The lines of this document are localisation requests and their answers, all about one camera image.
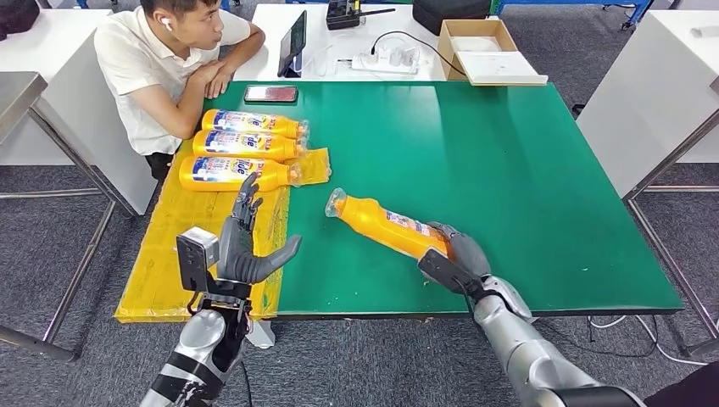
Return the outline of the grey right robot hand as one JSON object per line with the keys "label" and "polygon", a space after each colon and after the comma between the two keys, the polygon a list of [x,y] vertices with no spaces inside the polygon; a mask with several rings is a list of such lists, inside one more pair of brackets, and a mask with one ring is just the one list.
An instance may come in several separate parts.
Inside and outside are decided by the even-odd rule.
{"label": "grey right robot hand", "polygon": [[440,231],[451,249],[452,261],[470,276],[479,278],[491,274],[491,267],[479,244],[464,232],[451,225],[431,221],[432,228]]}

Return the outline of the person's left hand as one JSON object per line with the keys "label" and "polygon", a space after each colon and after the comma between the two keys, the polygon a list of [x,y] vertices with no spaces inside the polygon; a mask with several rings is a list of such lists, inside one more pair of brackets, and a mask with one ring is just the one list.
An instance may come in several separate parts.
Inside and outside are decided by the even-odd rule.
{"label": "person's left hand", "polygon": [[205,87],[204,96],[207,99],[214,99],[225,93],[234,75],[234,71],[228,68],[223,61],[216,61],[211,67],[214,69],[215,76]]}

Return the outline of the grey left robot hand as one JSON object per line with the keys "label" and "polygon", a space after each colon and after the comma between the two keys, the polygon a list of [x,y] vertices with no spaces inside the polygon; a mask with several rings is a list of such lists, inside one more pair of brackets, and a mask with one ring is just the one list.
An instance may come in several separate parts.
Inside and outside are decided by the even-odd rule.
{"label": "grey left robot hand", "polygon": [[254,195],[259,190],[258,174],[249,174],[240,186],[230,215],[224,221],[219,238],[217,276],[249,285],[264,281],[282,268],[299,251],[302,237],[290,236],[281,248],[266,256],[254,253],[254,223],[262,198]]}

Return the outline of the person's right hand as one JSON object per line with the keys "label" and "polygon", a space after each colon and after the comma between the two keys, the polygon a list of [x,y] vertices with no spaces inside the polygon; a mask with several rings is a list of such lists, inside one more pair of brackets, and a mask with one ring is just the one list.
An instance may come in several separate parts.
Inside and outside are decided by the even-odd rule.
{"label": "person's right hand", "polygon": [[200,66],[187,80],[193,85],[207,86],[221,72],[224,66],[223,61],[215,60]]}

